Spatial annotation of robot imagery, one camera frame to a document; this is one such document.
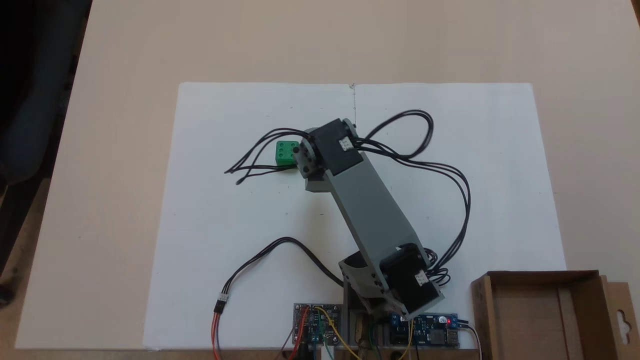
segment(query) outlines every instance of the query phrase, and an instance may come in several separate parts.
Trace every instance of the blue circuit board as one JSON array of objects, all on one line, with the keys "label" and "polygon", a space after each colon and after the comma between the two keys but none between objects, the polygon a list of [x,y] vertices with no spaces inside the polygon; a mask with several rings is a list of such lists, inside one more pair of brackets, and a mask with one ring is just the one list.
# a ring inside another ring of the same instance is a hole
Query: blue circuit board
[{"label": "blue circuit board", "polygon": [[[389,343],[406,345],[410,322],[399,314],[390,316]],[[414,318],[412,343],[418,346],[458,347],[458,315],[425,313]]]}]

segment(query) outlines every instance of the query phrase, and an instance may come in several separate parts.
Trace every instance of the wire connector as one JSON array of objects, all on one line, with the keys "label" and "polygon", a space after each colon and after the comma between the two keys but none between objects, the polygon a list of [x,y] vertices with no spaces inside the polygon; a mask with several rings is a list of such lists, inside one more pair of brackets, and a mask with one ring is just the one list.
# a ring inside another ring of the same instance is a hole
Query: wire connector
[{"label": "wire connector", "polygon": [[222,314],[222,311],[225,309],[225,305],[227,305],[228,299],[229,294],[220,293],[220,295],[218,295],[218,301],[216,301],[216,306],[213,308],[213,312],[216,314]]}]

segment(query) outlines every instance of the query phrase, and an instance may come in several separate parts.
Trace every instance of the robotic arm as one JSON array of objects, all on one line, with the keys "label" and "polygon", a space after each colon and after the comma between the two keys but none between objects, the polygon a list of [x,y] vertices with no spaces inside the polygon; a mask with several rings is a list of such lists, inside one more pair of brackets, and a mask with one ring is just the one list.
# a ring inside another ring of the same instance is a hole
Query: robotic arm
[{"label": "robotic arm", "polygon": [[411,319],[444,299],[426,275],[432,264],[413,227],[354,147],[355,126],[337,119],[307,133],[294,149],[298,170],[307,191],[333,195],[360,249],[339,266],[367,312]]}]

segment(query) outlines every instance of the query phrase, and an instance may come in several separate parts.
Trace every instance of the green block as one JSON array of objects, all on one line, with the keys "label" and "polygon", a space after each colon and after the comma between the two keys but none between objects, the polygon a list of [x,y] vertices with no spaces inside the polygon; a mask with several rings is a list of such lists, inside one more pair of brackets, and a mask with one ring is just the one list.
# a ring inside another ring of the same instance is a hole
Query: green block
[{"label": "green block", "polygon": [[299,147],[299,142],[279,141],[276,143],[276,165],[295,165],[293,148]]}]

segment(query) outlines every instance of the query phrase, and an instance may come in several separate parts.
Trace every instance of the yellow wire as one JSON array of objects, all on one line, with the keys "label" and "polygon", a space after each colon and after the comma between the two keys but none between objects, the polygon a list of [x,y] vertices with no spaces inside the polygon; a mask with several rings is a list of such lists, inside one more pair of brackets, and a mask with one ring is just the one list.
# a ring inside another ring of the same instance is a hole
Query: yellow wire
[{"label": "yellow wire", "polygon": [[413,322],[415,320],[411,320],[411,326],[409,327],[409,344],[407,344],[406,349],[402,353],[401,357],[398,357],[398,360],[402,360],[402,358],[409,353],[409,349],[411,348],[411,340],[413,340]]},{"label": "yellow wire", "polygon": [[316,310],[320,310],[324,313],[324,315],[326,316],[329,326],[333,329],[333,332],[335,332],[335,335],[338,337],[338,339],[340,339],[340,342],[344,345],[344,347],[349,350],[349,352],[351,353],[351,355],[355,356],[356,359],[358,360],[362,360],[360,359],[360,357],[353,352],[353,350],[351,350],[351,348],[349,347],[349,345],[347,345],[347,343],[344,341],[344,339],[342,339],[342,336],[340,336],[340,333],[338,332],[338,329],[335,328],[335,325],[333,324],[333,320],[331,320],[331,317],[329,316],[329,313],[327,313],[323,308],[319,307],[319,306],[314,306],[314,309]]}]

